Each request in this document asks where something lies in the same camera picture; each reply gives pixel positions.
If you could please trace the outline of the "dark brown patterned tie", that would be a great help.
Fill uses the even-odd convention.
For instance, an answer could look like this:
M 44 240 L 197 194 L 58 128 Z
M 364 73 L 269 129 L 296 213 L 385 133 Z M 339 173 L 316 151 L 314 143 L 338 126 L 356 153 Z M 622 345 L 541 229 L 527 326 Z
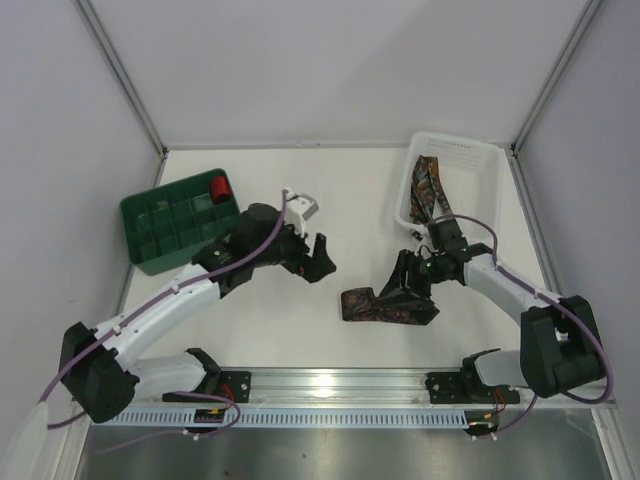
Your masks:
M 439 313 L 434 302 L 407 295 L 381 298 L 371 287 L 347 290 L 340 295 L 341 317 L 345 322 L 378 322 L 387 324 L 426 326 Z

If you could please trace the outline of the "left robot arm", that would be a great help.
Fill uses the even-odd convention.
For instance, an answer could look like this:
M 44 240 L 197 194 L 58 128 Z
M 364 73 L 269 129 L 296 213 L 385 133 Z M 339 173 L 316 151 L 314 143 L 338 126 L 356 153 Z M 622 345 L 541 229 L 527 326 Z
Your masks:
M 143 353 L 196 312 L 250 281 L 258 268 L 281 266 L 310 284 L 334 273 L 325 236 L 317 234 L 312 246 L 306 243 L 307 222 L 317 210 L 312 197 L 291 191 L 280 209 L 250 205 L 154 296 L 93 328 L 81 322 L 69 327 L 58 381 L 95 423 L 114 419 L 134 400 L 212 394 L 220 370 L 202 349 L 152 359 Z

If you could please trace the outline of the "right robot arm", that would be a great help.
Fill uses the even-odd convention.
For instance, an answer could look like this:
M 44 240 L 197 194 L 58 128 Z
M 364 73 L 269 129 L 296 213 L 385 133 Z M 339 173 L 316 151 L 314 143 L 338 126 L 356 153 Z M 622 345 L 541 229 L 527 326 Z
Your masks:
M 614 377 L 589 302 L 530 285 L 499 260 L 496 243 L 469 243 L 458 225 L 461 218 L 449 214 L 428 224 L 433 246 L 428 258 L 409 250 L 399 253 L 379 294 L 381 302 L 393 309 L 417 309 L 431 321 L 438 313 L 432 286 L 456 281 L 498 306 L 520 331 L 518 349 L 472 357 L 482 384 L 524 387 L 542 398 L 562 394 L 576 399 L 575 388 L 605 380 L 604 392 L 594 401 L 606 401 Z

